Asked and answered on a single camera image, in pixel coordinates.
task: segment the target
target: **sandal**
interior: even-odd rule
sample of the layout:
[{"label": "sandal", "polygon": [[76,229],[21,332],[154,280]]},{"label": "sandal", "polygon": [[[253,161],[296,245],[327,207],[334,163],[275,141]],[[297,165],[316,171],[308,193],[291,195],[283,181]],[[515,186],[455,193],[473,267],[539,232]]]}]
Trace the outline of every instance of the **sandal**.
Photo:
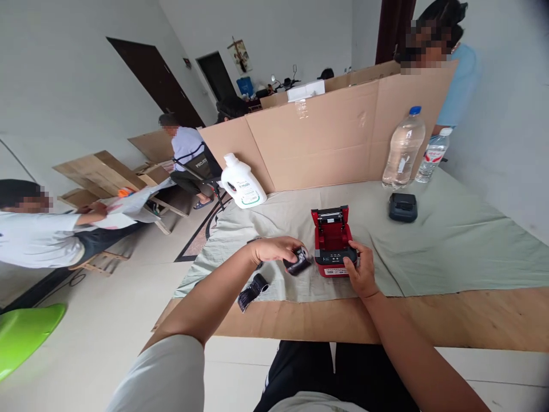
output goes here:
[{"label": "sandal", "polygon": [[210,201],[208,203],[200,203],[199,201],[196,203],[196,205],[194,205],[193,209],[194,210],[198,210],[198,209],[202,209],[204,206],[208,206],[211,202],[213,202],[213,199],[210,199]]}]

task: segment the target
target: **black shorts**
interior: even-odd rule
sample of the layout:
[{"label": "black shorts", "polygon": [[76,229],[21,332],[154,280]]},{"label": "black shorts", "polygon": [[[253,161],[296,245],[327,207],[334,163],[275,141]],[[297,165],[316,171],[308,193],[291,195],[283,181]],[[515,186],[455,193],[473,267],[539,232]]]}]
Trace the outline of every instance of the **black shorts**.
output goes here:
[{"label": "black shorts", "polygon": [[383,346],[338,343],[336,372],[328,342],[282,340],[254,412],[268,412],[299,391],[321,392],[368,412],[419,412]]}]

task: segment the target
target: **dark brown door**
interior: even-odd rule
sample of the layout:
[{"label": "dark brown door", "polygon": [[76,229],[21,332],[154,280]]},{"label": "dark brown door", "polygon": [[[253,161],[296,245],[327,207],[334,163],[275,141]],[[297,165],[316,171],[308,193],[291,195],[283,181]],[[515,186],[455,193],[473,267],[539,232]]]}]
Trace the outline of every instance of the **dark brown door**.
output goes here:
[{"label": "dark brown door", "polygon": [[223,64],[219,51],[196,59],[200,69],[204,73],[208,84],[212,88],[217,101],[225,97],[236,96],[229,73]]},{"label": "dark brown door", "polygon": [[181,126],[204,123],[154,46],[107,37],[139,82],[164,113],[174,113]]},{"label": "dark brown door", "polygon": [[397,44],[404,44],[416,0],[383,0],[377,32],[376,64],[393,60]]}]

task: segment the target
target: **black pants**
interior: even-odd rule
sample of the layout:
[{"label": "black pants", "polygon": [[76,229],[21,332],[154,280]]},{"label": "black pants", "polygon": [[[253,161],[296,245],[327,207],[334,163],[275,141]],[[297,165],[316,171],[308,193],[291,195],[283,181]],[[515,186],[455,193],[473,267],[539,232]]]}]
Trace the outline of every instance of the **black pants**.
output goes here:
[{"label": "black pants", "polygon": [[74,235],[84,245],[84,255],[76,265],[82,264],[92,256],[110,248],[113,244],[122,240],[133,232],[142,228],[146,223],[136,222],[122,229],[95,229],[90,232],[78,232]]},{"label": "black pants", "polygon": [[170,177],[178,186],[182,187],[185,192],[190,193],[191,195],[201,193],[200,188],[196,184],[198,179],[196,176],[191,175],[188,171],[173,171],[170,173]]},{"label": "black pants", "polygon": [[325,393],[368,412],[419,412],[381,345],[338,343],[334,374],[328,342],[282,340],[254,412],[299,391]]}]

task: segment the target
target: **plastic water bottle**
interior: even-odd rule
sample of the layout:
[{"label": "plastic water bottle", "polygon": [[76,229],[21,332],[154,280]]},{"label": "plastic water bottle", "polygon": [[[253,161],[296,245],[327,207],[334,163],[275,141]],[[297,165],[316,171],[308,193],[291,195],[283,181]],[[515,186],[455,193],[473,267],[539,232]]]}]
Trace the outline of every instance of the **plastic water bottle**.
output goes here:
[{"label": "plastic water bottle", "polygon": [[425,122],[419,113],[421,106],[410,109],[410,115],[397,126],[391,138],[391,151],[383,172],[383,185],[396,189],[410,180],[413,162],[425,139]]},{"label": "plastic water bottle", "polygon": [[440,164],[440,161],[444,157],[446,150],[450,144],[450,133],[452,128],[444,128],[440,131],[438,136],[434,136],[429,141],[429,146],[423,156],[423,162],[419,166],[417,171],[416,181],[420,183],[427,183],[431,181],[433,172]]}]

